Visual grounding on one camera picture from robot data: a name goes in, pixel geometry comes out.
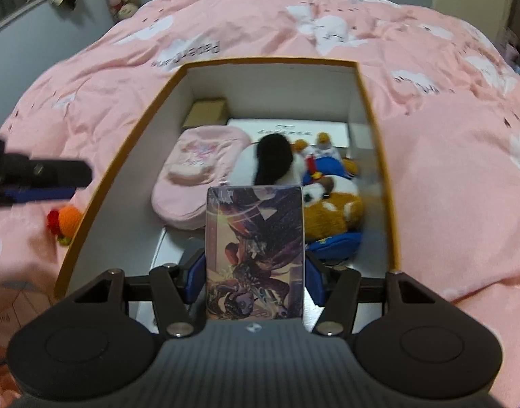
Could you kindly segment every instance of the pink pouch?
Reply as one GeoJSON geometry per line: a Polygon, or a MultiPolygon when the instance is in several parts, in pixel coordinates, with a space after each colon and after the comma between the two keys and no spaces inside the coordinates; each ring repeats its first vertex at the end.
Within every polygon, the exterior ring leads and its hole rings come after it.
{"type": "Polygon", "coordinates": [[[226,182],[237,157],[250,144],[247,133],[230,125],[185,130],[158,176],[152,208],[172,227],[204,227],[207,190],[226,182]]]}

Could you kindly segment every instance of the pink bedding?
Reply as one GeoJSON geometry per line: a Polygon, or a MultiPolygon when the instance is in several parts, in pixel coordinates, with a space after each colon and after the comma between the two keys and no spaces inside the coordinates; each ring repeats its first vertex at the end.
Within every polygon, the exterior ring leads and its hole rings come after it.
{"type": "MultiPolygon", "coordinates": [[[[497,334],[492,391],[520,405],[520,78],[469,24],[383,0],[155,0],[39,77],[0,135],[11,150],[87,159],[95,182],[72,201],[84,209],[177,66],[251,55],[361,63],[403,269],[497,334]]],[[[0,282],[50,290],[64,255],[44,227],[51,206],[0,210],[0,282]]]]}

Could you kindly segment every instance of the orange plush ball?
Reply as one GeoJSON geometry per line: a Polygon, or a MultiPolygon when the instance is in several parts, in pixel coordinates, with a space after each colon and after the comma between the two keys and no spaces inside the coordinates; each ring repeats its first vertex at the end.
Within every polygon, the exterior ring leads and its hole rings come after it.
{"type": "Polygon", "coordinates": [[[58,223],[62,235],[66,238],[72,239],[79,228],[83,214],[73,205],[66,205],[58,212],[58,223]]]}

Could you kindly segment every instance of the brown plush dog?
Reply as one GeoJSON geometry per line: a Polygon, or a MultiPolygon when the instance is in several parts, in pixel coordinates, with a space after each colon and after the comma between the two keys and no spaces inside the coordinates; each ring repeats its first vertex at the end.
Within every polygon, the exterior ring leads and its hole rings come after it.
{"type": "Polygon", "coordinates": [[[318,241],[355,230],[364,213],[352,180],[329,175],[304,186],[305,242],[318,241]]]}

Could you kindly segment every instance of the black fuzzy object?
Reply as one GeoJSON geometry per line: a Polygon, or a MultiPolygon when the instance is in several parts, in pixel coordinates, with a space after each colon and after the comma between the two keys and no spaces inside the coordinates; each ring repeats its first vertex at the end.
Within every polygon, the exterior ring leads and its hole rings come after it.
{"type": "Polygon", "coordinates": [[[291,169],[294,155],[288,140],[278,133],[266,135],[256,146],[255,185],[274,185],[291,169]]]}

